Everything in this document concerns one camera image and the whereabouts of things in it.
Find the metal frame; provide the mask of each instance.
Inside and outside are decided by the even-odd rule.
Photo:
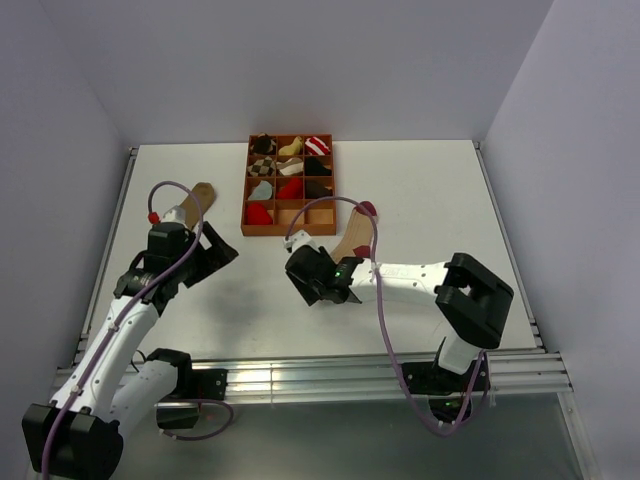
[[[587,430],[582,423],[573,392],[558,393],[558,401],[567,426],[567,432],[576,453],[580,473],[585,480],[601,480],[602,473],[596,462]]]
[[[491,182],[489,181],[489,175],[487,173],[487,167],[484,164],[484,158],[482,157],[481,144],[479,142],[473,142],[473,146],[476,150],[476,156],[478,157],[478,162],[480,163],[480,169],[482,170],[482,176],[484,177],[484,182],[487,185],[487,190],[489,191],[489,197],[491,197],[491,204],[493,205],[493,210],[496,212],[496,217],[498,219],[498,225],[500,226],[500,231],[502,232],[502,238],[504,240],[504,244],[507,247],[507,253],[509,254],[509,260],[511,261],[511,267],[513,268],[513,272],[516,276],[516,282],[518,282],[518,288],[520,288],[520,294],[522,295],[522,301],[524,302],[524,308],[527,312],[527,316],[530,320],[535,323],[535,317],[533,316],[533,311],[531,310],[531,304],[529,303],[529,298],[527,297],[527,292],[524,289],[524,283],[522,283],[522,276],[520,275],[520,270],[518,269],[518,263],[516,262],[516,257],[513,254],[513,249],[511,248],[511,243],[509,242],[509,237],[507,235],[507,229],[504,226],[504,221],[502,220],[502,215],[500,214],[500,208],[498,207],[498,202],[496,200],[496,195],[493,192],[493,187],[491,186]]]
[[[401,362],[433,361],[434,355],[399,355]],[[558,353],[493,352],[489,356],[496,395],[572,392]],[[233,404],[344,402],[402,399],[386,355],[265,361],[197,361],[196,370],[228,370],[225,401]],[[72,370],[60,370],[59,388]],[[136,375],[130,367],[120,386]]]
[[[96,281],[95,281],[95,284],[93,285],[93,291],[91,292],[89,308],[87,308],[87,315],[84,319],[84,324],[82,326],[82,336],[80,338],[80,343],[82,343],[82,340],[83,340],[82,337],[85,335],[88,336],[89,330],[91,330],[91,318],[93,317],[93,313],[96,308],[96,303],[98,301],[98,294],[100,293],[100,288],[102,288],[104,272],[107,269],[107,263],[109,263],[109,256],[111,255],[111,248],[113,246],[113,239],[115,238],[116,231],[118,230],[118,222],[120,221],[120,214],[122,213],[122,207],[124,206],[124,199],[127,196],[127,190],[129,189],[129,181],[131,180],[131,174],[133,173],[133,166],[135,164],[137,156],[138,156],[137,148],[129,149],[129,159],[127,161],[127,168],[124,172],[124,178],[122,180],[122,186],[120,187],[120,193],[118,194],[116,209],[113,212],[113,218],[111,219],[111,227],[109,228],[109,235],[107,236],[107,245],[104,249],[104,253],[102,254],[102,259],[100,260],[100,267],[98,268],[98,275],[96,276]]]

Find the red cap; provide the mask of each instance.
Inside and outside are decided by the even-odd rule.
[[[376,212],[376,207],[374,207],[371,202],[367,202],[367,201],[360,202],[360,205],[362,205],[364,208],[369,210],[369,213],[374,217],[378,215],[378,212]],[[361,213],[362,215],[366,215],[366,213],[363,212],[360,207],[354,207],[354,208],[358,211],[358,213]]]
[[[147,218],[149,219],[149,222],[151,222],[151,225],[160,223],[160,217],[156,212],[151,212]]]

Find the grey floor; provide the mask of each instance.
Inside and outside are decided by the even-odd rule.
[[[578,479],[555,395],[498,397],[449,439],[404,402],[245,406],[221,436],[176,442],[153,416],[134,432],[117,479]],[[195,431],[223,415],[209,410]]]

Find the cable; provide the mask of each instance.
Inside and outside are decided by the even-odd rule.
[[[215,437],[216,435],[220,435],[222,432],[224,432],[227,427],[229,425],[231,425],[231,422],[233,422],[233,407],[231,407],[231,405],[229,405],[227,402],[223,402],[222,400],[213,400],[213,399],[194,399],[194,400],[182,400],[180,399],[180,402],[188,402],[188,403],[197,403],[198,405],[201,404],[208,404],[208,405],[219,405],[221,407],[224,407],[227,412],[229,412],[229,417],[227,418],[227,421],[224,422],[224,424],[217,430],[211,432],[211,433],[207,433],[206,435],[197,435],[194,437],[186,437],[183,435],[177,435],[169,430],[162,430],[162,434],[166,435],[167,437],[170,437],[174,440],[181,440],[183,442],[199,442],[200,440],[208,440],[210,438]]]
[[[142,357],[142,361],[143,361],[144,363],[147,363],[147,356],[146,356],[144,353],[142,353],[142,351],[141,351],[141,350],[136,350],[136,353],[139,353],[139,354],[140,354],[140,356]]]
[[[159,188],[161,188],[161,187],[163,187],[165,185],[170,185],[170,186],[173,186],[173,187],[177,187],[180,190],[185,191],[191,197],[191,199],[195,202],[195,205],[196,205],[196,207],[198,209],[198,219],[199,219],[199,223],[200,223],[200,227],[201,228],[199,228],[198,231],[196,232],[196,238],[194,239],[194,241],[189,246],[189,249],[182,255],[182,257],[180,257],[180,259],[176,263],[171,265],[164,272],[162,272],[160,275],[158,275],[156,278],[154,278],[146,287],[144,287],[142,290],[140,290],[135,296],[133,296],[131,298],[131,300],[129,300],[129,302],[124,306],[124,308],[120,311],[120,313],[118,314],[118,316],[114,320],[113,323],[114,323],[115,328],[114,329],[109,329],[107,331],[106,335],[104,336],[104,338],[102,339],[102,342],[100,342],[100,345],[98,345],[98,348],[96,349],[95,353],[93,354],[93,356],[89,360],[89,363],[87,364],[87,367],[85,368],[84,372],[82,373],[82,375],[78,379],[78,383],[77,383],[75,389],[69,395],[69,398],[64,403],[64,405],[62,406],[62,408],[58,412],[58,415],[56,416],[55,420],[53,421],[53,424],[51,425],[51,429],[49,430],[49,434],[47,435],[47,440],[45,441],[44,449],[43,449],[43,452],[42,452],[42,479],[43,480],[48,480],[49,479],[49,462],[51,460],[51,450],[52,450],[52,447],[53,447],[53,441],[55,439],[56,432],[60,428],[60,424],[62,423],[65,415],[67,414],[67,412],[69,411],[69,409],[73,405],[73,402],[75,402],[75,400],[78,398],[80,393],[82,393],[83,387],[85,386],[87,380],[89,379],[89,377],[91,376],[91,374],[95,370],[96,366],[100,362],[100,359],[101,359],[102,355],[104,354],[105,350],[107,349],[107,346],[111,342],[111,339],[115,335],[116,330],[118,329],[120,324],[124,321],[124,319],[126,318],[127,314],[131,311],[131,309],[134,307],[134,305],[136,305],[147,293],[149,293],[149,291],[154,289],[156,287],[156,285],[158,285],[160,282],[165,280],[169,275],[171,275],[173,272],[175,272],[180,267],[180,265],[182,265],[189,258],[189,256],[195,251],[196,247],[200,243],[200,236],[202,235],[202,223],[204,221],[203,215],[202,215],[202,208],[200,207],[200,202],[198,201],[198,197],[196,197],[194,195],[194,193],[191,190],[189,190],[187,187],[185,187],[184,185],[182,185],[180,183],[177,183],[177,182],[172,182],[170,180],[166,180],[166,181],[160,182],[156,186],[154,186],[151,189],[151,191],[149,192],[149,197],[148,197],[148,201],[147,201],[148,208],[149,208],[149,213],[150,214],[153,213],[153,205],[152,204],[153,204],[153,196],[154,196],[154,194],[156,193],[156,191]]]
[[[489,357],[487,356],[487,352],[482,352],[482,365],[484,366],[486,377],[484,381],[484,391],[482,392],[482,397],[480,398],[480,404],[476,408],[474,408],[471,411],[471,415],[469,415],[469,417],[464,422],[462,422],[463,425],[466,425],[474,418],[477,418],[478,413],[486,404],[487,395],[489,394],[489,381],[491,379],[491,372],[489,371]]]
[[[469,420],[471,420],[472,417],[475,416],[472,414],[467,420],[465,421],[462,420],[464,418],[465,412],[467,411],[467,407],[469,406],[471,394],[473,392],[473,386],[475,385],[476,380],[478,378],[478,374],[480,373],[481,365],[483,363],[487,364],[485,368],[487,373],[489,371],[486,352],[482,350],[478,354],[476,364],[473,368],[473,372],[471,374],[471,378],[469,380],[469,384],[465,392],[466,395],[462,402],[462,407],[458,412],[458,416],[455,422],[452,423],[449,428],[443,429],[442,426],[444,426],[444,423],[438,421],[438,419],[436,419],[433,416],[433,414],[431,413],[430,407],[428,410],[430,416],[425,415],[420,410],[420,407],[418,406],[417,402],[415,401],[415,399],[411,395],[411,392],[409,391],[407,382],[405,382],[404,376],[402,374],[402,367],[400,366],[400,363],[396,358],[396,354],[393,351],[393,347],[391,345],[391,339],[389,338],[389,332],[387,331],[387,325],[384,320],[384,306],[383,306],[383,300],[382,300],[382,276],[380,275],[380,270],[378,268],[378,264],[376,263],[376,249],[378,246],[378,225],[376,224],[376,220],[373,217],[373,215],[369,213],[369,210],[367,210],[367,208],[365,208],[359,202],[356,202],[355,200],[352,200],[347,197],[331,196],[331,197],[323,197],[323,198],[318,198],[316,200],[312,200],[311,202],[307,203],[304,207],[302,207],[302,209],[300,209],[300,211],[298,211],[298,213],[296,213],[296,215],[291,220],[289,228],[287,229],[287,233],[284,237],[285,241],[288,240],[289,236],[291,235],[291,232],[293,231],[293,227],[296,221],[298,220],[298,218],[300,217],[300,215],[306,212],[313,205],[317,205],[318,203],[326,202],[330,200],[337,200],[337,201],[351,203],[352,205],[355,205],[358,208],[360,213],[364,213],[369,218],[369,221],[371,222],[371,226],[373,227],[373,241],[371,242],[370,257],[371,257],[371,266],[372,266],[373,274],[376,279],[376,304],[377,304],[377,310],[378,310],[378,322],[380,323],[380,332],[382,333],[382,340],[387,350],[387,354],[389,355],[389,360],[391,361],[391,367],[393,368],[393,371],[396,374],[396,378],[398,379],[398,383],[400,384],[400,389],[402,390],[402,393],[404,393],[404,396],[406,397],[407,401],[409,402],[409,405],[411,406],[412,410],[418,417],[418,420],[420,420],[420,423],[422,423],[422,425],[424,425],[427,430],[429,430],[431,433],[433,433],[438,437],[449,437],[453,435],[458,430],[458,428],[460,428],[461,425],[466,424]],[[487,382],[485,383],[485,393],[482,396],[482,400],[481,400],[482,404],[485,401],[487,392],[488,392],[488,379],[487,379]]]

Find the white wall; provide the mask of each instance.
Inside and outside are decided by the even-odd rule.
[[[131,143],[484,138],[551,0],[41,0]]]
[[[545,342],[605,478],[640,477],[640,4],[556,0],[487,137]]]
[[[36,0],[0,7],[0,478],[82,325],[126,150]]]

